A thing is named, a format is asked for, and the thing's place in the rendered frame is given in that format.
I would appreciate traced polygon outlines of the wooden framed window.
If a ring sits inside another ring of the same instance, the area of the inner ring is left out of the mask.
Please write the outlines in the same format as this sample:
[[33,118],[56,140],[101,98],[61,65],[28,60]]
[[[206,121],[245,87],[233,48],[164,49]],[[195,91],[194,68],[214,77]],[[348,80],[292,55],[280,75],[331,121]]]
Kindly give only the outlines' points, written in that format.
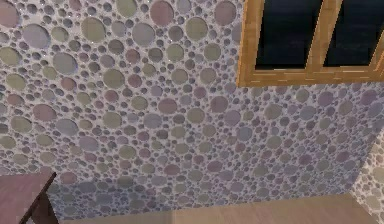
[[384,0],[246,0],[239,87],[384,81]]

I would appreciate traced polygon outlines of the dark brown wooden table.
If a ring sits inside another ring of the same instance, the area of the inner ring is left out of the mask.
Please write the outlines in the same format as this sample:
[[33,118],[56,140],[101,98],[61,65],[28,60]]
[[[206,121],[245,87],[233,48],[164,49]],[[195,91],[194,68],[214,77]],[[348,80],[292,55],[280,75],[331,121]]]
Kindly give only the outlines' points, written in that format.
[[59,224],[47,195],[55,172],[0,176],[0,224]]

